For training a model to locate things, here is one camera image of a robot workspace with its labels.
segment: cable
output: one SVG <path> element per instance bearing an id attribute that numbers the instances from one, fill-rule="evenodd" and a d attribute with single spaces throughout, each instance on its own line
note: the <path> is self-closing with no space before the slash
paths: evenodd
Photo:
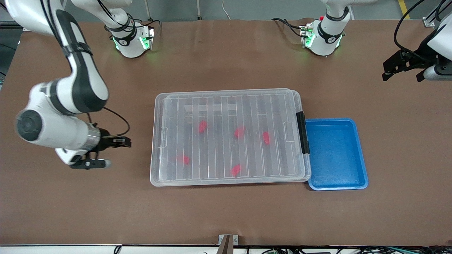
<path id="1" fill-rule="evenodd" d="M 117 134 L 117 135 L 105 136 L 105 137 L 103 137 L 103 138 L 118 137 L 118 136 L 125 135 L 127 132 L 129 132 L 129 130 L 130 130 L 130 124 L 129 124 L 129 122 L 127 122 L 127 120 L 126 120 L 125 118 L 123 118 L 120 114 L 114 112 L 113 110 L 111 110 L 111 109 L 109 109 L 109 108 L 107 108 L 107 107 L 104 107 L 104 109 L 110 111 L 111 113 L 113 113 L 113 114 L 117 115 L 119 118 L 121 118 L 121 119 L 127 124 L 127 130 L 126 130 L 125 132 L 123 132 L 123 133 L 120 133 L 120 134 Z"/>
<path id="2" fill-rule="evenodd" d="M 225 0 L 221 0 L 221 7 L 223 8 L 223 11 L 226 13 L 227 18 L 231 20 L 231 17 L 229 17 L 229 14 L 225 10 Z"/>
<path id="3" fill-rule="evenodd" d="M 147 16 L 149 17 L 149 21 L 152 21 L 152 18 L 151 18 L 151 12 L 149 11 L 149 5 L 148 5 L 148 3 L 147 3 L 147 0 L 144 0 L 144 6 L 146 7 L 146 14 L 147 14 Z"/>
<path id="4" fill-rule="evenodd" d="M 4 45 L 3 43 L 0 43 L 0 45 L 2 45 L 2 46 L 4 46 L 4 47 L 8 47 L 8 48 L 10 48 L 10 49 L 12 49 L 12 50 L 16 50 L 15 48 L 10 47 L 10 46 L 8 46 L 8 45 Z"/>
<path id="5" fill-rule="evenodd" d="M 446 0 L 441 0 L 441 2 L 439 2 L 438 7 L 435 10 L 435 19 L 439 22 L 441 22 L 441 19 L 439 18 L 439 9 L 441 9 L 441 6 L 446 2 Z"/>
<path id="6" fill-rule="evenodd" d="M 150 24 L 154 23 L 154 22 L 158 22 L 159 23 L 159 27 L 162 26 L 162 23 L 160 22 L 160 20 L 158 19 L 154 19 L 151 22 L 147 23 L 145 26 L 149 26 Z M 113 35 L 110 34 L 110 36 L 108 37 L 111 41 L 113 40 Z"/>
<path id="7" fill-rule="evenodd" d="M 397 47 L 399 47 L 400 49 L 403 49 L 417 57 L 419 57 L 421 60 L 423 60 L 426 63 L 430 63 L 429 60 L 425 59 L 424 57 L 414 53 L 413 51 L 409 50 L 408 48 L 405 48 L 404 46 L 400 45 L 400 43 L 397 41 L 397 33 L 399 31 L 400 25 L 402 24 L 403 20 L 405 19 L 405 17 L 414 9 L 416 8 L 419 4 L 421 4 L 422 2 L 424 2 L 425 0 L 419 0 L 417 3 L 415 3 L 405 14 L 403 14 L 402 18 L 399 20 L 399 23 L 397 24 L 397 26 L 395 27 L 395 31 L 394 31 L 394 43 L 397 45 Z"/>
<path id="8" fill-rule="evenodd" d="M 268 249 L 268 250 L 266 250 L 266 251 L 264 251 L 264 252 L 262 252 L 261 254 L 265 254 L 265 253 L 268 253 L 268 252 L 270 252 L 270 251 L 274 251 L 275 249 Z"/>
<path id="9" fill-rule="evenodd" d="M 290 28 L 290 30 L 292 30 L 292 32 L 294 34 L 296 34 L 297 36 L 301 37 L 301 38 L 308 38 L 306 35 L 301 35 L 299 33 L 297 33 L 295 30 L 293 30 L 294 28 L 296 29 L 300 29 L 298 26 L 292 25 L 290 24 L 287 19 L 280 19 L 280 18 L 274 18 L 272 19 L 273 21 L 280 21 L 281 23 L 283 23 L 284 25 L 288 26 Z"/>
<path id="10" fill-rule="evenodd" d="M 89 123 L 93 123 L 93 120 L 91 120 L 91 115 L 87 112 L 86 115 L 88 116 Z"/>
<path id="11" fill-rule="evenodd" d="M 47 13 L 47 11 L 46 11 L 46 7 L 44 6 L 44 1 L 43 1 L 43 0 L 40 0 L 40 2 L 41 2 L 42 10 L 43 10 L 43 12 L 44 12 L 44 16 L 46 17 L 46 21 L 47 21 L 47 23 L 49 24 L 50 30 L 52 31 L 53 36 L 55 36 L 55 38 L 57 39 L 56 41 L 58 42 L 58 44 L 62 47 L 63 45 L 62 45 L 62 43 L 61 43 L 60 36 L 56 33 L 55 28 L 54 28 L 54 24 L 52 24 L 52 23 L 50 22 L 48 13 Z M 47 6 L 48 6 L 49 12 L 50 12 L 50 14 L 51 14 L 50 16 L 52 16 L 52 11 L 51 11 L 51 8 L 50 8 L 50 0 L 47 0 Z"/>
<path id="12" fill-rule="evenodd" d="M 99 3 L 99 5 L 100 5 L 100 7 L 102 8 L 102 10 L 106 13 L 106 15 L 111 19 L 111 20 L 113 20 L 115 23 L 117 23 L 118 25 L 121 25 L 121 26 L 123 26 L 123 27 L 128 27 L 128 28 L 140 28 L 140 27 L 145 27 L 145 26 L 147 26 L 147 25 L 149 25 L 149 24 L 151 24 L 153 21 L 151 21 L 150 23 L 148 23 L 148 24 L 146 24 L 146 25 L 141 25 L 141 26 L 136 26 L 135 25 L 135 22 L 133 22 L 133 26 L 128 26 L 128 25 L 125 25 L 125 24 L 121 24 L 121 23 L 119 23 L 118 21 L 116 21 L 114 18 L 113 18 L 113 16 L 112 16 L 112 13 L 109 11 L 109 9 L 102 3 L 102 1 L 101 0 L 97 0 L 97 2 Z M 130 18 L 130 19 L 132 19 L 132 20 L 138 20 L 138 19 L 134 19 L 129 13 L 127 13 L 127 16 Z"/>
<path id="13" fill-rule="evenodd" d="M 118 254 L 121 251 L 122 245 L 118 245 L 114 247 L 113 254 Z"/>
<path id="14" fill-rule="evenodd" d="M 438 14 L 443 13 L 443 11 L 444 11 L 445 9 L 447 9 L 451 4 L 452 4 L 452 1 L 450 1 L 450 2 L 446 5 L 446 7 L 444 7 L 441 11 L 439 11 Z"/>

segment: black latch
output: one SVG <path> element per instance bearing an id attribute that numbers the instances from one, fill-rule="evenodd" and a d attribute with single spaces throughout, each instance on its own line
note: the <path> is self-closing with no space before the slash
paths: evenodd
<path id="1" fill-rule="evenodd" d="M 306 119 L 303 111 L 297 112 L 298 132 L 300 133 L 301 152 L 303 154 L 310 154 L 309 141 L 306 132 Z"/>

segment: green led light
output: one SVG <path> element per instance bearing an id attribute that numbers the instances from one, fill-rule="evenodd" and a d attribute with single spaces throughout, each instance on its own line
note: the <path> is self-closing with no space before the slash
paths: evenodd
<path id="1" fill-rule="evenodd" d="M 311 47 L 312 41 L 313 41 L 314 39 L 315 39 L 315 34 L 314 34 L 314 33 L 311 33 L 311 36 L 309 36 L 309 37 L 306 39 L 305 46 L 306 46 L 306 47 Z"/>
<path id="2" fill-rule="evenodd" d="M 115 40 L 114 38 L 113 38 L 113 42 L 114 42 L 114 44 L 116 45 L 116 49 L 119 50 L 118 43 L 116 42 L 116 40 Z"/>
<path id="3" fill-rule="evenodd" d="M 141 41 L 141 44 L 143 45 L 144 49 L 148 49 L 149 48 L 149 40 L 148 39 L 140 37 L 140 41 Z"/>
<path id="4" fill-rule="evenodd" d="M 336 44 L 336 47 L 339 47 L 339 43 L 340 43 L 340 40 L 342 39 L 342 35 L 339 37 L 339 39 L 338 39 L 338 44 Z"/>

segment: floor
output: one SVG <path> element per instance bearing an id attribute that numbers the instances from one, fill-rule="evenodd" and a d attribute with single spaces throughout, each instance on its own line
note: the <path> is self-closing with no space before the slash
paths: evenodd
<path id="1" fill-rule="evenodd" d="M 163 22 L 195 21 L 198 19 L 196 0 L 135 0 L 125 10 L 134 18 L 147 20 L 145 1 L 148 2 L 153 19 Z M 400 19 L 402 12 L 413 6 L 418 0 L 378 0 L 370 5 L 354 5 L 352 13 L 355 19 Z M 75 7 L 71 0 L 61 0 L 65 10 L 78 21 L 99 22 L 92 14 Z M 433 10 L 439 0 L 427 0 L 410 13 L 411 19 L 420 19 Z M 227 19 L 221 0 L 199 0 L 202 19 Z M 268 20 L 283 18 L 288 20 L 304 17 L 317 18 L 325 14 L 325 5 L 320 0 L 224 0 L 224 8 L 231 19 Z M 442 14 L 452 10 L 450 5 Z M 0 21 L 12 20 L 0 7 Z M 14 56 L 14 49 L 22 31 L 1 29 L 0 27 L 0 88 Z"/>

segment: black cable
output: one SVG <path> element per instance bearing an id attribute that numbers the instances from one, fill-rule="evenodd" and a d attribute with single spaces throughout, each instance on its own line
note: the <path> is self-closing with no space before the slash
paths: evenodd
<path id="1" fill-rule="evenodd" d="M 284 251 L 281 248 L 275 248 L 275 251 L 278 252 L 278 254 L 288 254 L 287 251 Z"/>
<path id="2" fill-rule="evenodd" d="M 120 133 L 120 134 L 117 134 L 117 135 L 105 136 L 104 138 L 118 137 L 118 136 L 125 135 L 127 132 L 129 132 L 129 130 L 130 130 L 130 124 L 129 124 L 129 122 L 127 122 L 127 120 L 126 120 L 125 118 L 123 118 L 120 114 L 114 112 L 113 110 L 111 110 L 111 109 L 109 109 L 109 108 L 107 108 L 107 107 L 104 107 L 104 109 L 110 111 L 111 113 L 113 113 L 113 114 L 115 114 L 115 115 L 117 115 L 119 118 L 121 118 L 121 119 L 127 124 L 127 130 L 126 130 L 125 132 Z"/>
<path id="3" fill-rule="evenodd" d="M 450 2 L 446 5 L 446 7 L 444 7 L 441 11 L 439 11 L 438 14 L 441 14 L 441 13 L 442 13 L 445 9 L 447 9 L 451 4 L 452 4 L 452 1 L 450 1 Z"/>
<path id="4" fill-rule="evenodd" d="M 268 249 L 268 250 L 266 250 L 266 251 L 264 251 L 264 252 L 262 252 L 261 254 L 265 254 L 265 253 L 268 253 L 268 252 L 270 252 L 270 251 L 274 251 L 275 249 Z"/>
<path id="5" fill-rule="evenodd" d="M 51 14 L 50 16 L 52 16 L 52 11 L 51 11 L 51 8 L 50 8 L 50 0 L 47 0 L 47 6 L 48 6 L 49 12 Z M 50 19 L 49 19 L 49 16 L 47 14 L 46 7 L 44 6 L 44 1 L 43 0 L 41 0 L 41 7 L 42 7 L 42 11 L 44 12 L 44 16 L 46 17 L 46 21 L 49 24 L 50 30 L 52 31 L 53 35 L 57 39 L 58 44 L 62 47 L 63 45 L 61 43 L 60 36 L 55 31 L 54 25 L 50 22 Z"/>
<path id="6" fill-rule="evenodd" d="M 10 47 L 10 46 L 8 46 L 8 45 L 4 45 L 3 43 L 0 43 L 0 45 L 2 45 L 2 46 L 4 46 L 4 47 L 8 47 L 8 48 L 10 48 L 10 49 L 12 49 L 12 50 L 16 50 L 15 48 Z"/>
<path id="7" fill-rule="evenodd" d="M 408 48 L 405 48 L 404 46 L 400 45 L 400 43 L 397 41 L 397 33 L 399 31 L 400 25 L 402 24 L 403 20 L 405 19 L 405 17 L 414 9 L 416 8 L 419 4 L 421 4 L 422 2 L 424 2 L 425 0 L 419 0 L 417 3 L 415 3 L 405 14 L 403 14 L 402 18 L 399 20 L 399 23 L 397 24 L 397 26 L 395 27 L 395 31 L 394 31 L 394 43 L 397 45 L 397 47 L 399 47 L 400 49 L 403 49 L 417 57 L 419 57 L 421 60 L 423 60 L 426 63 L 430 63 L 429 60 L 425 59 L 424 57 L 414 53 L 413 51 L 409 50 Z"/>
<path id="8" fill-rule="evenodd" d="M 354 248 L 356 250 L 359 250 L 358 253 L 361 253 L 361 251 L 362 251 L 361 248 L 358 248 L 358 247 L 355 247 L 355 246 L 342 246 L 342 247 L 338 248 L 338 251 L 336 252 L 336 254 L 341 254 L 341 251 L 343 251 L 344 249 L 350 249 L 350 248 Z"/>
<path id="9" fill-rule="evenodd" d="M 113 254 L 118 254 L 121 251 L 122 245 L 118 245 L 114 247 Z"/>
<path id="10" fill-rule="evenodd" d="M 149 25 L 149 24 L 151 24 L 153 21 L 151 21 L 150 23 L 148 23 L 148 24 L 146 24 L 146 25 L 141 25 L 141 26 L 136 26 L 135 25 L 135 22 L 134 22 L 134 25 L 133 26 L 128 26 L 128 25 L 125 25 L 125 24 L 121 24 L 121 23 L 119 23 L 118 21 L 116 21 L 114 18 L 113 18 L 113 16 L 112 16 L 112 13 L 108 10 L 108 8 L 104 5 L 104 3 L 102 3 L 102 1 L 101 0 L 97 0 L 97 2 L 99 3 L 99 5 L 100 5 L 100 7 L 102 8 L 102 10 L 106 13 L 106 15 L 111 19 L 111 20 L 113 20 L 114 22 L 116 22 L 117 24 L 119 24 L 119 25 L 121 25 L 121 26 L 123 26 L 123 27 L 128 27 L 128 28 L 140 28 L 140 27 L 145 27 L 145 26 L 147 26 L 147 25 Z M 132 20 L 138 20 L 138 19 L 134 19 L 130 14 L 127 14 L 127 16 L 129 17 L 129 18 L 131 18 Z"/>
<path id="11" fill-rule="evenodd" d="M 87 112 L 86 115 L 88 116 L 89 123 L 93 123 L 93 120 L 91 120 L 91 115 Z"/>
<path id="12" fill-rule="evenodd" d="M 297 33 L 295 30 L 293 30 L 294 28 L 296 28 L 296 29 L 300 29 L 300 28 L 299 28 L 298 26 L 294 26 L 294 25 L 290 24 L 290 23 L 287 21 L 287 19 L 274 18 L 274 19 L 272 19 L 272 20 L 273 20 L 273 21 L 280 21 L 280 22 L 283 23 L 284 25 L 288 26 L 288 27 L 290 28 L 290 30 L 292 30 L 292 32 L 293 32 L 294 34 L 296 34 L 297 36 L 302 37 L 302 38 L 308 38 L 306 35 L 301 35 L 301 34 Z"/>
<path id="13" fill-rule="evenodd" d="M 300 252 L 301 254 L 306 254 L 306 252 L 304 252 L 303 249 L 295 249 L 295 250 L 297 250 L 297 251 Z"/>
<path id="14" fill-rule="evenodd" d="M 435 10 L 435 19 L 439 22 L 441 22 L 441 19 L 439 18 L 439 10 L 441 9 L 441 6 L 446 2 L 446 0 L 441 0 L 441 2 L 439 2 L 438 7 L 436 7 Z"/>
<path id="15" fill-rule="evenodd" d="M 152 20 L 151 22 L 147 23 L 146 26 L 148 26 L 148 25 L 150 25 L 150 24 L 152 24 L 152 23 L 154 23 L 154 22 L 158 22 L 158 23 L 159 23 L 159 26 L 162 25 L 162 23 L 160 22 L 160 20 L 154 19 L 154 20 Z"/>

